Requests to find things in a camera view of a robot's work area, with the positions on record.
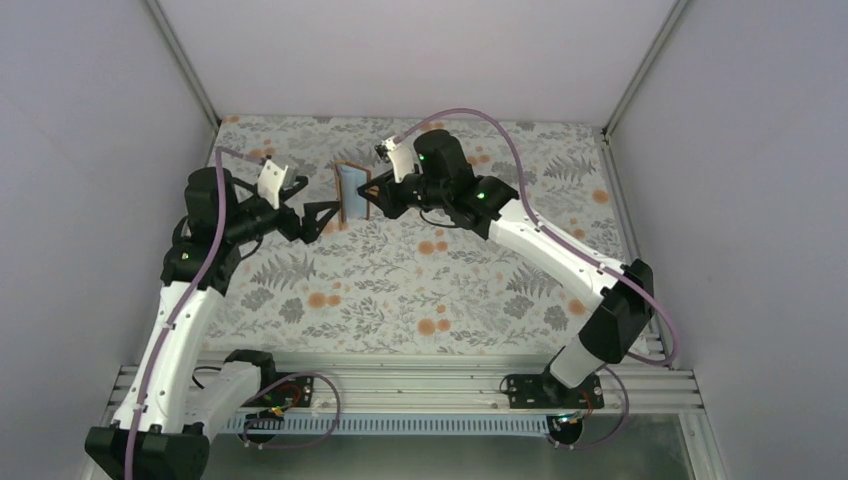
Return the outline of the brown leather card holder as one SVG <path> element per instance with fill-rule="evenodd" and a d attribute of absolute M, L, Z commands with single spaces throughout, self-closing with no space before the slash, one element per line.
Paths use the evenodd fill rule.
<path fill-rule="evenodd" d="M 371 180 L 371 171 L 349 161 L 333 163 L 333 173 L 339 201 L 339 227 L 350 220 L 369 220 L 370 204 L 358 193 L 358 188 Z"/>

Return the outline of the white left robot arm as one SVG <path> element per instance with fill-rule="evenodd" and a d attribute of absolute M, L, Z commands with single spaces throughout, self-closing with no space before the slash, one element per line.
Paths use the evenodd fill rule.
<path fill-rule="evenodd" d="M 157 319 L 129 391 L 106 426 L 90 429 L 89 457 L 111 479 L 198 479 L 210 446 L 243 408 L 249 422 L 280 419 L 311 403 L 316 374 L 284 373 L 268 352 L 230 353 L 197 393 L 191 392 L 203 336 L 222 309 L 247 243 L 278 232 L 311 243 L 338 212 L 336 200 L 301 211 L 288 200 L 307 186 L 267 163 L 249 195 L 224 168 L 193 172 L 184 191 L 187 213 L 163 260 Z"/>

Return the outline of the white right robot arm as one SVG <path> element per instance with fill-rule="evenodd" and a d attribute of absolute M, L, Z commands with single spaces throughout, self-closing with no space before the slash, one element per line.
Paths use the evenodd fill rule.
<path fill-rule="evenodd" d="M 357 192 L 385 217 L 396 219 L 411 208 L 440 210 L 454 226 L 530 261 L 590 310 L 577 336 L 545 367 L 545 376 L 575 389 L 629 353 L 655 313 L 653 274 L 645 262 L 624 264 L 565 238 L 529 206 L 525 194 L 476 174 L 460 141 L 446 130 L 426 132 L 410 146 L 389 138 L 375 151 L 391 168 Z"/>

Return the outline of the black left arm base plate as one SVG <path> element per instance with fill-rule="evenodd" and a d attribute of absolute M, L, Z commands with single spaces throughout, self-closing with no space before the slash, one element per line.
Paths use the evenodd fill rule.
<path fill-rule="evenodd" d="M 283 420 L 285 414 L 293 408 L 310 407 L 314 383 L 312 375 L 305 375 L 277 385 L 246 404 L 247 407 L 256 408 L 256 411 L 246 415 L 246 419 Z"/>

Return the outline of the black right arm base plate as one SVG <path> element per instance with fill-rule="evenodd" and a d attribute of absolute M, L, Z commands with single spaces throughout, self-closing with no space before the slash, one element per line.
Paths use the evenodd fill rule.
<path fill-rule="evenodd" d="M 567 387 L 552 375 L 510 374 L 498 390 L 511 409 L 600 409 L 605 405 L 600 379 L 590 374 L 578 387 Z"/>

